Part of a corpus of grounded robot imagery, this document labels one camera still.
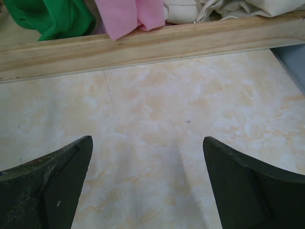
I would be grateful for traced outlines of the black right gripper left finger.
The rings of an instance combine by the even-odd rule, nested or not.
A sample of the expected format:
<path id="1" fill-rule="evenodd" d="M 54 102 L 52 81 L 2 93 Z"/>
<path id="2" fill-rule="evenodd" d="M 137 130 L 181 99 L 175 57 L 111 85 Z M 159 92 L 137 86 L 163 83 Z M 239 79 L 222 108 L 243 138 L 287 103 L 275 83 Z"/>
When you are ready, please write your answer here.
<path id="1" fill-rule="evenodd" d="M 92 157 L 92 137 L 0 173 L 2 229 L 70 229 Z"/>

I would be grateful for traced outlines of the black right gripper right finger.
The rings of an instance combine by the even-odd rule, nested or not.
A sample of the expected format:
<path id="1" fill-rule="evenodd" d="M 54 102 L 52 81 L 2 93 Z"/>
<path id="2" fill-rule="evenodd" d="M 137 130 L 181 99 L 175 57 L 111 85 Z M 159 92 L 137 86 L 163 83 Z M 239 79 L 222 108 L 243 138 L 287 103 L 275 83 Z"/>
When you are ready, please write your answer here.
<path id="1" fill-rule="evenodd" d="M 203 152 L 224 229 L 303 229 L 305 177 L 241 153 L 213 137 Z"/>

